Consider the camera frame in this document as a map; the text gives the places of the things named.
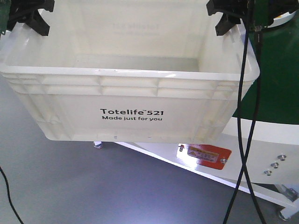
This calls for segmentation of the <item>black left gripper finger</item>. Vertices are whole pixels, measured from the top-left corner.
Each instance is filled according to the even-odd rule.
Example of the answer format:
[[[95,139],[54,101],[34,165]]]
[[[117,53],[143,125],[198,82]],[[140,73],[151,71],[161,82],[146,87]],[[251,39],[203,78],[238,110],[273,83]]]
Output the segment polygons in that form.
[[[29,14],[29,6],[25,4],[12,4],[7,21],[7,30],[13,30],[17,22],[25,23],[30,17]]]
[[[54,0],[14,0],[14,4],[25,4],[29,6],[30,17],[25,24],[41,36],[48,36],[50,26],[45,22],[38,10],[45,9],[48,12],[53,12],[55,5]]]

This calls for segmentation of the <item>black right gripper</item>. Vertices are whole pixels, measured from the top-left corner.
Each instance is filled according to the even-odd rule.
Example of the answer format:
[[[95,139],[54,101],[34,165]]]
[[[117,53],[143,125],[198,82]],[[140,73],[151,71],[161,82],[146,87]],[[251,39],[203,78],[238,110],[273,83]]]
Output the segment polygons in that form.
[[[215,26],[217,36],[225,35],[236,24],[241,23],[237,16],[246,16],[246,0],[209,0],[206,4],[209,16],[221,12],[222,17]],[[299,10],[298,0],[269,0],[269,23],[267,28],[274,28],[287,23]],[[245,25],[250,18],[245,17]]]

